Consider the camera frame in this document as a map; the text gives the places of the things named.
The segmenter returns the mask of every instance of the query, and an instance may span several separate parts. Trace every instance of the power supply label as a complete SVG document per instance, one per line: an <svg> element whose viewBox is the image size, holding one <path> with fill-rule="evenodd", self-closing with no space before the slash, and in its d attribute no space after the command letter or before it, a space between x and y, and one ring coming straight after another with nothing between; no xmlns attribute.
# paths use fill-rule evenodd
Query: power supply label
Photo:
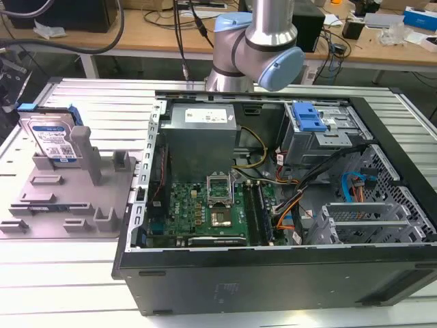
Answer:
<svg viewBox="0 0 437 328"><path fill-rule="evenodd" d="M70 142L65 140L67 132L62 126L32 126L33 134L45 155L60 162L77 159Z"/></svg>
<svg viewBox="0 0 437 328"><path fill-rule="evenodd" d="M227 123L226 109L187 108L186 123Z"/></svg>

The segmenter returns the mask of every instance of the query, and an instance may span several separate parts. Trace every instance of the workbench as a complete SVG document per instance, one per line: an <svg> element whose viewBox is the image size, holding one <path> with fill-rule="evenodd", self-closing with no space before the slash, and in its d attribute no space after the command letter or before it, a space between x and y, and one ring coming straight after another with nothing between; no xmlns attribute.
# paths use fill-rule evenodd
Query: workbench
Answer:
<svg viewBox="0 0 437 328"><path fill-rule="evenodd" d="M35 103L74 104L91 128L91 144L108 156L127 149L141 159L156 90L202 90L203 83L64 79L49 83ZM293 85L283 92L364 97L434 189L437 130L403 95L388 88ZM34 164L34 145L18 126L0 146L0 218ZM134 199L131 192L129 202ZM2 327L387 327L437 325L437 282L394 307L288 312L140 315L127 286L111 278L117 241L0 241Z"/></svg>
<svg viewBox="0 0 437 328"><path fill-rule="evenodd" d="M341 5L332 5L329 1L323 8L324 13L332 13L340 19L346 18L348 13L354 9L354 4L349 1L343 1ZM235 10L228 7L225 11ZM380 10L384 14L401 14L392 10ZM112 56L129 56L129 57L159 57L159 58L180 58L178 46L173 30L163 29L143 19L141 10L125 10L126 25L124 35L118 45L103 55ZM160 24L173 24L172 18L159 18L154 13L150 14L151 20L157 20ZM192 18L182 17L181 21L190 21ZM70 46L81 46L85 48L100 48L106 46L114 39L117 34L119 25L118 19L110 28L108 33L88 33L83 31L66 31L65 38L53 39L53 42L62 42ZM215 19L204 21L208 30L214 30ZM14 29L10 22L11 32L15 38L37 38L32 30ZM331 27L330 30L336 34L341 34L343 27ZM414 28L415 31L430 33L421 29ZM343 62L344 68L365 68L372 70L400 70L412 72L437 72L437 56L419 45L407 43L403 46L382 46L377 39L375 29L364 28L360 38L357 41L348 40L352 46L350 56ZM209 33L210 38L214 39L214 34ZM196 29L182 31L184 41L184 52L187 59L212 60L212 49L210 45L202 38ZM0 30L0 38L9 38L5 29ZM28 51L40 52L65 52L61 49L49 48L44 46L27 45ZM328 45L325 40L319 40L318 46L314 53L306 53L305 72L302 78L302 84L313 84L315 74L324 63L328 55ZM85 69L87 78L98 78L98 70L94 57L91 55L81 55L81 61ZM379 74L375 82L378 82L381 75Z"/></svg>

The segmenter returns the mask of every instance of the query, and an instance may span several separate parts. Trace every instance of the expansion slot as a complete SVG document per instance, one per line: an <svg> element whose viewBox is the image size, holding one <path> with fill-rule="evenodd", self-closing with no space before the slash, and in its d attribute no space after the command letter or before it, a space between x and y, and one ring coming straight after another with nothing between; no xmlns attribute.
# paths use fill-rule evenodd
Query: expansion slot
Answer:
<svg viewBox="0 0 437 328"><path fill-rule="evenodd" d="M243 185L244 211L246 213L247 230L249 231L249 240L252 246L261 245L257 226L257 217L255 214L255 205L253 203L251 186Z"/></svg>
<svg viewBox="0 0 437 328"><path fill-rule="evenodd" d="M243 195L251 245L268 245L268 241L272 238L272 232L268 223L268 213L264 206L261 186L245 185Z"/></svg>

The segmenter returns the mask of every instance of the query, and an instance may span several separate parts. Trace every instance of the blue hard drive label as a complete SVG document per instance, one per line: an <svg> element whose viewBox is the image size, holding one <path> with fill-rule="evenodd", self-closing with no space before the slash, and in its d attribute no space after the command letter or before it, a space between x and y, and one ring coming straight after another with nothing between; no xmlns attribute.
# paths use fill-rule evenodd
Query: blue hard drive label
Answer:
<svg viewBox="0 0 437 328"><path fill-rule="evenodd" d="M33 134L45 155L58 162L76 161L72 144L66 140L63 126L32 126Z"/></svg>

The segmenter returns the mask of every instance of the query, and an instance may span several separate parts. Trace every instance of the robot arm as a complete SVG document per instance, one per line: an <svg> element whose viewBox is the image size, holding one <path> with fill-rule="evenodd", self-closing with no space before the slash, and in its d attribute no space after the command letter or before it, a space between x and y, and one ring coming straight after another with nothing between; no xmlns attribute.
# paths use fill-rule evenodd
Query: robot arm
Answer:
<svg viewBox="0 0 437 328"><path fill-rule="evenodd" d="M305 55L296 45L294 0L254 0L253 14L230 12L215 24L208 91L250 92L253 82L278 91L299 74Z"/></svg>

